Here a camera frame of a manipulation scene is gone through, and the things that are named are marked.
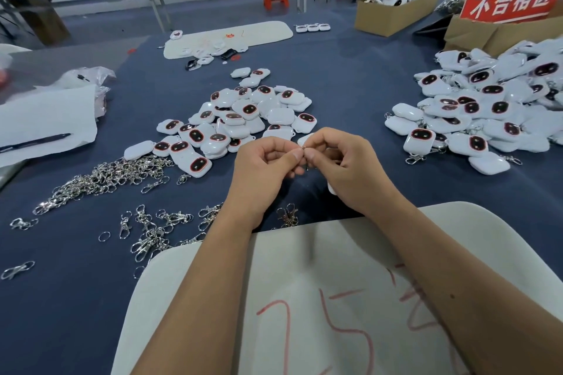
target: person's right hand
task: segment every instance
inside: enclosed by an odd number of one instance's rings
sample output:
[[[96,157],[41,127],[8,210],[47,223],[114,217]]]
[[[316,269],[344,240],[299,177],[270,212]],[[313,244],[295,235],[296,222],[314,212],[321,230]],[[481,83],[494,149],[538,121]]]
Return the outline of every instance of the person's right hand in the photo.
[[[348,207],[363,215],[368,215],[377,198],[396,191],[372,145],[358,135],[324,127],[304,147],[308,164],[321,171]]]

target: gray floor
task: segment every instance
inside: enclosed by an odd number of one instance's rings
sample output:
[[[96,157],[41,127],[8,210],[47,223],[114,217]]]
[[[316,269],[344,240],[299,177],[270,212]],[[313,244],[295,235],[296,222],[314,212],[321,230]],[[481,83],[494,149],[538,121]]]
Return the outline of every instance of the gray floor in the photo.
[[[168,5],[167,9],[174,28],[183,30],[184,33],[196,33],[227,26],[268,21],[271,18],[281,19],[296,12],[296,0],[289,0],[289,3],[289,9],[285,9],[281,4],[274,4],[271,11],[266,11],[262,0],[202,0]],[[351,0],[339,2],[329,0],[328,3],[325,0],[307,0],[307,12],[319,13],[318,21],[320,22],[323,21],[322,13],[327,10],[346,11],[355,9],[356,5],[351,3]],[[103,12],[87,16],[66,16],[63,21],[72,37],[58,46],[98,43],[160,33],[157,20],[150,7]],[[2,22],[8,26],[10,32],[17,35],[16,45],[30,49],[44,47],[37,37],[24,30],[17,29],[4,20]],[[8,43],[1,35],[0,42]]]

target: blue tablecloth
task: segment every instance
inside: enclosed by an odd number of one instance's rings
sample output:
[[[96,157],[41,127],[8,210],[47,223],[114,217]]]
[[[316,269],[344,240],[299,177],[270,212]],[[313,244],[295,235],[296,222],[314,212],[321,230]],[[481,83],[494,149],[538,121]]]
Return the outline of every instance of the blue tablecloth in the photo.
[[[272,73],[264,84],[295,87],[312,98],[307,111],[318,118],[317,129],[332,126],[369,139],[390,178],[417,206],[479,204],[501,216],[563,275],[563,149],[519,152],[524,165],[492,177],[477,173],[467,158],[451,154],[405,164],[404,138],[384,127],[384,113],[398,102],[422,99],[412,76],[434,68],[433,55],[440,48],[433,40],[412,36],[421,24],[383,38],[354,30],[353,16],[353,9],[328,12],[325,18],[288,16],[290,27],[322,20],[332,30],[251,47],[239,61],[222,65],[215,60],[193,72],[184,70],[185,60],[162,57],[157,46],[164,35],[150,38],[130,56],[111,86],[108,114],[99,123],[96,142],[32,161],[0,193],[0,268],[36,261],[30,271],[0,282],[0,373],[109,373],[136,284],[133,270],[139,265],[129,249],[141,234],[140,224],[134,223],[130,238],[119,240],[120,214],[142,203],[151,214],[161,208],[196,214],[207,204],[222,202],[234,156],[213,161],[205,177],[184,185],[176,185],[180,170],[168,168],[170,183],[148,194],[141,194],[140,186],[126,185],[113,194],[54,209],[28,231],[10,230],[8,224],[18,216],[32,217],[36,204],[74,175],[121,157],[129,145],[158,140],[158,122],[187,121],[212,92],[236,86],[229,73],[237,67],[269,68]],[[317,171],[310,171],[284,183],[260,229],[279,226],[275,209],[287,203],[299,209],[301,224],[357,215],[328,193]],[[105,230],[113,236],[100,243],[97,237]],[[197,223],[192,222],[179,226],[170,240],[176,243],[196,233]]]

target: pen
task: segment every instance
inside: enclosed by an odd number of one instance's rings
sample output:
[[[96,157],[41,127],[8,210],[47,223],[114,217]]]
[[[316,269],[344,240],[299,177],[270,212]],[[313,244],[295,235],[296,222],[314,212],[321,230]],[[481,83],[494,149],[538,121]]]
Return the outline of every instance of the pen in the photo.
[[[51,137],[39,138],[39,139],[36,139],[36,140],[24,142],[24,143],[5,145],[4,147],[0,147],[0,153],[6,153],[6,152],[12,151],[12,150],[19,150],[20,148],[31,147],[32,145],[52,143],[53,141],[59,141],[63,138],[69,137],[71,135],[72,134],[52,135]]]

